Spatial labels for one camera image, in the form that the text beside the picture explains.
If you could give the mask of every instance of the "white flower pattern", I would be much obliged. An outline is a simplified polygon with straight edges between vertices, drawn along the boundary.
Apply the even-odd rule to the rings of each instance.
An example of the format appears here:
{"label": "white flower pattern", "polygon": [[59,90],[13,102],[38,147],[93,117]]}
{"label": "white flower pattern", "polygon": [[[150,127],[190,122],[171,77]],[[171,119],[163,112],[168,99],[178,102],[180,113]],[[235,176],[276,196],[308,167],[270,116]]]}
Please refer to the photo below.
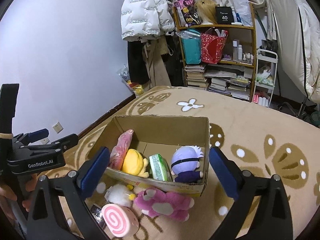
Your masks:
{"label": "white flower pattern", "polygon": [[199,107],[204,107],[204,105],[196,105],[195,102],[196,102],[196,99],[191,98],[191,99],[189,100],[189,102],[180,101],[180,102],[177,103],[177,105],[183,106],[183,108],[181,108],[181,111],[182,111],[182,112],[187,112],[187,111],[189,111],[189,110],[192,109],[192,108],[197,109],[197,108],[199,108]]}

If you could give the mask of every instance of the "blonde wig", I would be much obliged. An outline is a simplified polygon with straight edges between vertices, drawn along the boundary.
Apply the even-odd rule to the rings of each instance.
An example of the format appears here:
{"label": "blonde wig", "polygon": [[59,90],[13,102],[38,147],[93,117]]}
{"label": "blonde wig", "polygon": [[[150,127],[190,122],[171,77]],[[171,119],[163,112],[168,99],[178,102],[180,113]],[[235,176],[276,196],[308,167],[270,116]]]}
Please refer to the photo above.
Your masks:
{"label": "blonde wig", "polygon": [[198,0],[196,2],[195,9],[202,20],[202,24],[217,24],[216,6],[217,4],[212,0]]}

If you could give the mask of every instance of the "bookshelf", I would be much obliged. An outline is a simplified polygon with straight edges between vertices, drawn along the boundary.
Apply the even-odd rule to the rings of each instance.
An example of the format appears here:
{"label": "bookshelf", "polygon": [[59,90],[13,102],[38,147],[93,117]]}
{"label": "bookshelf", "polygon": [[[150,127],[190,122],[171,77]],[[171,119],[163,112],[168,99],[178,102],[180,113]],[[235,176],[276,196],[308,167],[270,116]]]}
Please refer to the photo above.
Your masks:
{"label": "bookshelf", "polygon": [[[255,26],[255,20],[254,20],[254,12],[253,12],[253,5],[252,3],[250,3],[250,9],[251,9],[251,17],[252,17],[252,23],[253,26],[252,27],[247,27],[247,26],[242,26],[242,25],[193,25],[191,27],[185,27],[185,26],[180,26],[180,22],[179,22],[179,17],[178,17],[178,13],[175,7],[173,7],[173,16],[174,16],[174,21],[176,23],[176,27],[178,32],[179,31],[183,31],[186,30],[188,28],[193,28],[193,29],[197,29],[198,31],[202,32],[206,31],[209,28],[215,27],[215,28],[222,28],[222,29],[237,29],[239,31],[242,30],[249,30],[251,31],[251,42],[249,42],[249,45],[252,48],[251,54],[253,54],[254,58],[253,58],[253,64],[247,64],[244,62],[236,62],[236,61],[229,61],[229,60],[221,60],[219,63],[224,63],[224,64],[230,64],[230,65],[240,65],[240,66],[245,66],[247,68],[252,68],[253,72],[252,72],[252,78],[251,78],[251,87],[250,87],[250,98],[249,101],[252,101],[253,98],[253,92],[254,92],[254,80],[255,80],[255,68],[256,68],[256,60],[257,60],[257,56],[256,56],[256,50],[257,50],[257,41],[256,41],[256,26]],[[181,48],[181,53],[182,53],[182,60],[183,60],[183,66],[184,68],[186,67],[186,61],[185,61],[185,56],[184,56],[184,51],[183,51],[183,47],[182,47],[182,42],[181,42],[181,38],[179,37],[179,43],[180,43],[180,48]],[[186,72],[183,71],[183,81],[185,86],[187,86],[187,75]]]}

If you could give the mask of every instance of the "human hand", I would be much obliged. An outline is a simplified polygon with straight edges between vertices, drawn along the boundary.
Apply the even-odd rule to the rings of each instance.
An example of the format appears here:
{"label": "human hand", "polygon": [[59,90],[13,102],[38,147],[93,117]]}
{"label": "human hand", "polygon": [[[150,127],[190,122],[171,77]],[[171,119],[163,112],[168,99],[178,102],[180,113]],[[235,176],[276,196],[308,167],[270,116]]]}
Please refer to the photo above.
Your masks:
{"label": "human hand", "polygon": [[[31,177],[32,177],[31,180],[29,180],[26,183],[26,191],[28,192],[33,191],[36,188],[36,184],[37,184],[37,175],[32,174]],[[22,201],[22,206],[27,210],[27,212],[29,212],[29,209],[30,209],[30,205],[32,201],[31,197],[32,195],[30,195],[28,199]],[[16,218],[6,198],[11,199],[13,201],[17,201],[17,196],[12,191],[12,189],[8,185],[4,183],[0,183],[0,207],[8,217],[15,220]]]}

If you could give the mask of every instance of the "green package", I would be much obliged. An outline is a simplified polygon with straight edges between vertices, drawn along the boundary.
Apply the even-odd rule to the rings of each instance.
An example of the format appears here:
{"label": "green package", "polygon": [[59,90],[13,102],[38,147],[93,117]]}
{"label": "green package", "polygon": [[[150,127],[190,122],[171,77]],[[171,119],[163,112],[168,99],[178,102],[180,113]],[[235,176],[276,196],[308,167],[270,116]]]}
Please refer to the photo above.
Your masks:
{"label": "green package", "polygon": [[150,156],[149,163],[154,179],[172,182],[167,162],[160,154]]}

